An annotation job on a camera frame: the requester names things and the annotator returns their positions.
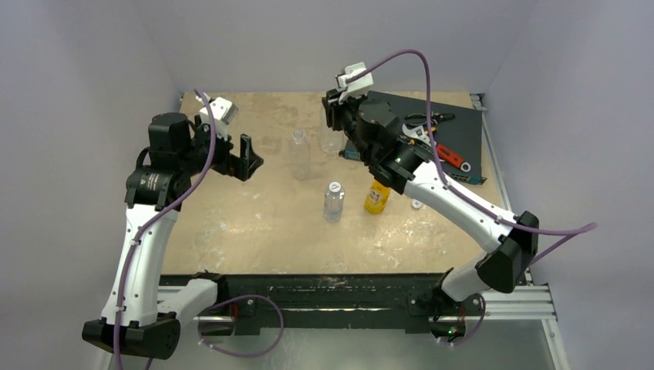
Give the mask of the clear bottle QR cap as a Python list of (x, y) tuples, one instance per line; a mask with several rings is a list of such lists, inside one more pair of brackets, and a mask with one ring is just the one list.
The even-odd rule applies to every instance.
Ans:
[(311, 150), (302, 129), (295, 129), (289, 143), (290, 166), (296, 180), (307, 180), (311, 173)]

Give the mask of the small clear water bottle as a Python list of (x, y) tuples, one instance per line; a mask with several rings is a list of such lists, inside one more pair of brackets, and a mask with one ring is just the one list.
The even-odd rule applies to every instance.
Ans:
[(332, 181), (325, 189), (323, 216), (329, 222), (338, 222), (344, 208), (345, 189), (338, 181)]

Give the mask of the yellow juice bottle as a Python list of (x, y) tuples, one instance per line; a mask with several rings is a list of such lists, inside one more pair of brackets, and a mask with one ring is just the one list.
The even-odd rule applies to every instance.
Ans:
[(381, 214), (386, 208), (391, 188), (374, 180), (364, 200), (364, 208), (371, 214)]

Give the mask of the clear bottle blue cap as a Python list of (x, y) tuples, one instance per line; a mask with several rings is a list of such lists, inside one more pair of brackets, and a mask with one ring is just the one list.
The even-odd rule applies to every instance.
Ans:
[(323, 107), (319, 110), (319, 119), (319, 146), (321, 151), (327, 154), (338, 155), (344, 143), (342, 131), (335, 131), (328, 126)]

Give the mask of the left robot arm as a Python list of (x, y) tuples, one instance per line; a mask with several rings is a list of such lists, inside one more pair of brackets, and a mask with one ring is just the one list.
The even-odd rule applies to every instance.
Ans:
[(158, 288), (184, 196), (197, 188), (192, 177), (214, 170), (246, 181), (263, 163), (247, 135), (240, 138), (240, 153), (232, 153), (226, 132), (231, 120), (230, 113), (152, 119), (150, 144), (126, 180), (126, 232), (115, 281), (100, 317), (83, 325), (84, 341), (111, 353), (165, 360), (195, 315), (204, 309), (221, 315), (229, 308), (218, 274), (195, 274), (169, 298), (159, 299)]

